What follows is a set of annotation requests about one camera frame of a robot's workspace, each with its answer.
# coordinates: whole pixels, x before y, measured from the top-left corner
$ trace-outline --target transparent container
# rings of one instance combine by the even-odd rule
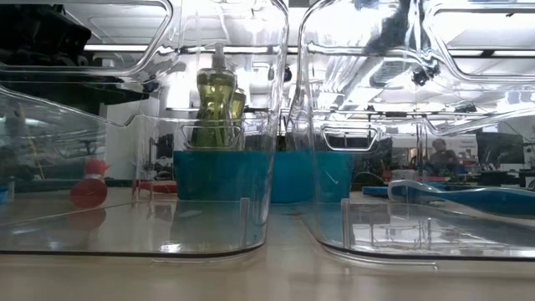
[[[287,131],[311,168],[300,212],[322,244],[416,262],[533,260],[534,8],[335,0],[307,11]]]
[[[19,4],[0,4],[1,253],[204,258],[263,245],[283,2]],[[201,69],[214,76],[201,83]],[[222,91],[240,92],[241,111],[210,118]]]

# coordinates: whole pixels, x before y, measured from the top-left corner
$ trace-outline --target person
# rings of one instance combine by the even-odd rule
[[[446,148],[446,142],[443,139],[433,141],[435,153],[429,158],[429,163],[434,167],[436,173],[443,170],[454,171],[458,160],[453,150]]]

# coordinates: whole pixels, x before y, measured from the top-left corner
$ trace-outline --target green bottle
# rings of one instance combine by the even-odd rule
[[[191,145],[222,148],[232,144],[234,131],[230,124],[231,99],[236,89],[236,75],[227,69],[223,44],[216,44],[211,57],[211,68],[197,72],[197,88],[201,107],[197,113]]]
[[[245,91],[237,88],[236,91],[234,91],[231,102],[231,117],[233,120],[239,120],[242,118],[243,108],[245,108],[246,100],[247,96],[245,95]]]
[[[231,118],[232,125],[234,125],[234,136],[236,137],[235,147],[239,151],[243,151],[243,149],[245,148],[245,129],[243,128],[242,116],[246,100],[247,96],[245,95],[245,91],[240,88],[237,88],[236,91],[234,91],[234,95],[232,96]]]

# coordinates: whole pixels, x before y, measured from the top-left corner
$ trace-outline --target plastic lid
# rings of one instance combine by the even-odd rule
[[[211,67],[216,69],[225,69],[225,50],[222,43],[216,43],[216,52],[211,57]]]

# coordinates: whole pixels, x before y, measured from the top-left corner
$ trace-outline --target red object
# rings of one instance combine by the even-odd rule
[[[89,159],[85,162],[85,175],[101,175],[105,176],[106,171],[108,170],[106,161],[100,159]]]
[[[383,171],[382,178],[384,181],[392,181],[392,171]]]
[[[142,181],[138,182],[138,185],[143,190],[150,190],[152,186],[152,191],[159,193],[176,193],[176,182],[175,181]]]
[[[97,179],[83,179],[70,190],[71,202],[80,209],[100,206],[108,196],[108,187]]]

